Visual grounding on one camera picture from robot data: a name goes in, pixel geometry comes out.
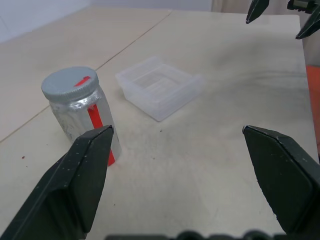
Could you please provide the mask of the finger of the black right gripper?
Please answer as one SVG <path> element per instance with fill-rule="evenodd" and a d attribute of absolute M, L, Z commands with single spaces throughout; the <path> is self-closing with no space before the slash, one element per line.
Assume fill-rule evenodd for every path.
<path fill-rule="evenodd" d="M 260 17 L 268 6 L 269 0 L 252 0 L 246 16 L 246 24 L 249 24 Z"/>
<path fill-rule="evenodd" d="M 296 35 L 297 40 L 307 38 L 320 29 L 320 6 L 313 10 L 311 16 L 306 21 L 305 25 L 301 28 L 300 32 Z"/>

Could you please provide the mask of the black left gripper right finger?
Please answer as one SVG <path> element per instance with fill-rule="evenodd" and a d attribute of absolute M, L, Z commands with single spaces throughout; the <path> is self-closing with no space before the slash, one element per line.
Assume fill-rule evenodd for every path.
<path fill-rule="evenodd" d="M 259 187 L 286 234 L 320 233 L 320 165 L 291 137 L 242 129 Z"/>

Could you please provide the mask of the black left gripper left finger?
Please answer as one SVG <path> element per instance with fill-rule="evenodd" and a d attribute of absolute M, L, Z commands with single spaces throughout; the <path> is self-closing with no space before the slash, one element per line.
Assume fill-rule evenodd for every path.
<path fill-rule="evenodd" d="M 50 167 L 1 235 L 2 240 L 84 240 L 104 189 L 112 126 L 89 130 Z"/>

